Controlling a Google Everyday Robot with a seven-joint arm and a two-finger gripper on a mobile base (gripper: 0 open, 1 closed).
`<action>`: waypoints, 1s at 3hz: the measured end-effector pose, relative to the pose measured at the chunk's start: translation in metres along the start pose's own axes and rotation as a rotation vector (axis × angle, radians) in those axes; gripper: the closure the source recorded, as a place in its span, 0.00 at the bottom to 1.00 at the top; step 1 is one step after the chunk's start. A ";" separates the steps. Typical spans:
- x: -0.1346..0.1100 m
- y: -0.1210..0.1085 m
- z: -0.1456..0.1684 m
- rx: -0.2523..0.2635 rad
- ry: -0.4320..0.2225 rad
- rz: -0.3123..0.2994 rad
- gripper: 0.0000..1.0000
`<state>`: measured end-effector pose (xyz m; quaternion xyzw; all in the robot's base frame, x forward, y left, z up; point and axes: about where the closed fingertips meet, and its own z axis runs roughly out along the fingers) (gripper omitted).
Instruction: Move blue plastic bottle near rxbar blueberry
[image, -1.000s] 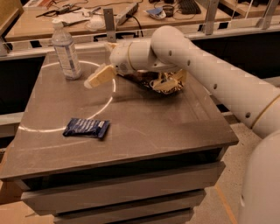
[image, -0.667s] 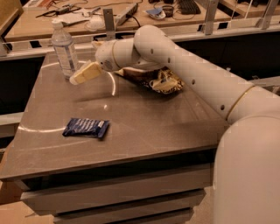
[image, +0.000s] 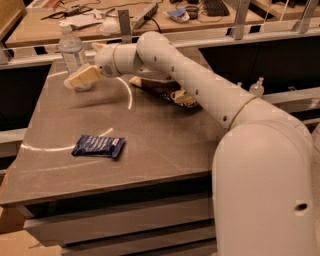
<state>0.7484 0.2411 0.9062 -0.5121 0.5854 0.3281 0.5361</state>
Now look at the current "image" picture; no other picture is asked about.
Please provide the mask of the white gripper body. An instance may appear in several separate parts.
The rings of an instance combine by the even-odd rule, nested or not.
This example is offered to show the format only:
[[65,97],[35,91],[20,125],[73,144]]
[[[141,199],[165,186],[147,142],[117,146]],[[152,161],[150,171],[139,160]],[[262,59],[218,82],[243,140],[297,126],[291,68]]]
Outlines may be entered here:
[[100,73],[106,77],[117,77],[118,71],[114,61],[115,48],[105,45],[104,48],[96,51],[94,62]]

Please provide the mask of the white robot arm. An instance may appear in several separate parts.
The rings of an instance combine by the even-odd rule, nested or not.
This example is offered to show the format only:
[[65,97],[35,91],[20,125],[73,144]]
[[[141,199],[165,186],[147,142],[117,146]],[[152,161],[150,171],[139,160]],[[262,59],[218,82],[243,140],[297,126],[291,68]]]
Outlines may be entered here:
[[131,73],[174,79],[226,133],[212,164],[218,256],[318,256],[312,192],[313,139],[287,112],[184,56],[162,34],[94,46],[65,84]]

